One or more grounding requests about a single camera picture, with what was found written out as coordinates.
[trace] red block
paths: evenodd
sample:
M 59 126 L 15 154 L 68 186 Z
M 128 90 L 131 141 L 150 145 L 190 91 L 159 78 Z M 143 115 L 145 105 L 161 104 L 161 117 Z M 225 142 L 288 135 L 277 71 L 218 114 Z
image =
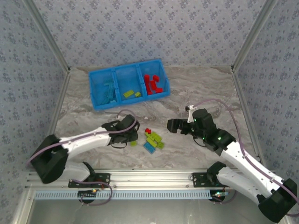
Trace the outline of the red block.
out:
M 155 80 L 155 81 L 158 83 L 158 82 L 159 82 L 159 76 L 154 75 L 154 76 L 153 76 L 153 80 Z
M 145 88 L 146 88 L 146 92 L 149 95 L 153 95 L 153 92 L 150 90 L 150 84 L 149 83 L 145 83 Z
M 150 82 L 150 75 L 145 74 L 144 77 L 143 77 L 143 79 L 144 79 L 145 83 L 149 83 Z
M 161 93 L 161 92 L 163 92 L 162 88 L 156 88 L 156 93 Z
M 151 130 L 149 128 L 146 128 L 144 132 L 151 134 Z
M 149 83 L 150 83 L 151 89 L 152 89 L 152 90 L 156 90 L 156 88 L 157 88 L 157 85 L 156 85 L 156 82 L 155 82 L 155 80 L 153 80 L 153 81 L 150 81 Z

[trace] blue floral wallpaper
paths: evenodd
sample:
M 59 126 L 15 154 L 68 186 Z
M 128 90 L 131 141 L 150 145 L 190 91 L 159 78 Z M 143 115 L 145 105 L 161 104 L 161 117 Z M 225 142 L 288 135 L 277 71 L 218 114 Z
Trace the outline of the blue floral wallpaper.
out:
M 0 8 L 0 223 L 8 224 L 64 74 L 22 0 L 1 0 Z
M 70 66 L 230 65 L 265 0 L 34 0 Z
M 237 72 L 267 164 L 299 184 L 299 1 L 280 0 Z

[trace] blue bin divider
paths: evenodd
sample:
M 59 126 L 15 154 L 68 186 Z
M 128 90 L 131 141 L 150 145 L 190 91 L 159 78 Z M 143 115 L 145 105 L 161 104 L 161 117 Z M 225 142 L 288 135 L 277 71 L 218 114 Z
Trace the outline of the blue bin divider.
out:
M 145 74 L 149 74 L 151 80 L 153 75 L 159 76 L 157 87 L 163 88 L 162 93 L 150 96 L 147 95 L 143 79 Z M 133 104 L 170 95 L 169 80 L 160 59 L 90 71 L 88 75 L 90 98 L 95 110 L 103 110 L 120 105 Z M 105 99 L 105 94 L 107 93 L 107 86 L 105 82 L 110 79 L 113 80 L 115 102 L 111 103 L 111 101 L 109 101 L 104 104 L 105 100 L 103 99 Z M 133 94 L 132 96 L 125 98 L 123 94 L 129 90 L 133 90 L 134 94 L 140 92 L 141 96 L 136 97 Z

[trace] marble patterned surface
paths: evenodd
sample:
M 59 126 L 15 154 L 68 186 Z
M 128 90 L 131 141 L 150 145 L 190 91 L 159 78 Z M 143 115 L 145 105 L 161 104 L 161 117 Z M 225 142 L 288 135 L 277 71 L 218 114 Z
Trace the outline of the marble patterned surface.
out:
M 191 136 L 173 134 L 166 129 L 168 119 L 187 118 L 185 106 L 207 98 L 219 98 L 233 110 L 241 129 L 246 150 L 255 155 L 241 105 L 229 70 L 210 67 L 165 67 L 171 84 L 171 95 L 153 101 L 116 107 L 96 112 L 89 96 L 87 71 L 92 68 L 72 68 L 70 82 L 59 115 L 55 134 L 68 137 L 91 131 L 103 123 L 116 119 L 121 109 L 130 109 L 137 115 L 141 126 L 138 146 L 124 149 L 99 147 L 82 153 L 72 160 L 86 161 L 94 168 L 208 168 L 216 161 L 225 162 L 217 154 L 195 144 Z M 217 102 L 202 105 L 214 118 L 215 124 L 237 137 L 228 111 Z M 165 147 L 154 154 L 144 148 L 144 129 L 149 127 L 163 138 Z

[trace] metal bracket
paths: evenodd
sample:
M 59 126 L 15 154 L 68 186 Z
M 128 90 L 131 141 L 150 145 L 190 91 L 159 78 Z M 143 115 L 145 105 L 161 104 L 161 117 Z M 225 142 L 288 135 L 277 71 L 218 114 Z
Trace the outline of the metal bracket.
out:
M 101 181 L 101 182 L 109 184 L 110 177 L 111 177 L 111 175 L 108 173 L 95 174 L 92 182 Z M 108 188 L 104 184 L 83 184 L 83 183 L 74 182 L 72 180 L 69 180 L 68 187 L 69 188 Z
M 223 188 L 226 185 L 223 184 L 212 184 L 211 181 L 207 178 L 207 173 L 192 173 L 193 177 L 193 187 L 195 188 L 212 188 L 212 187 L 219 187 Z

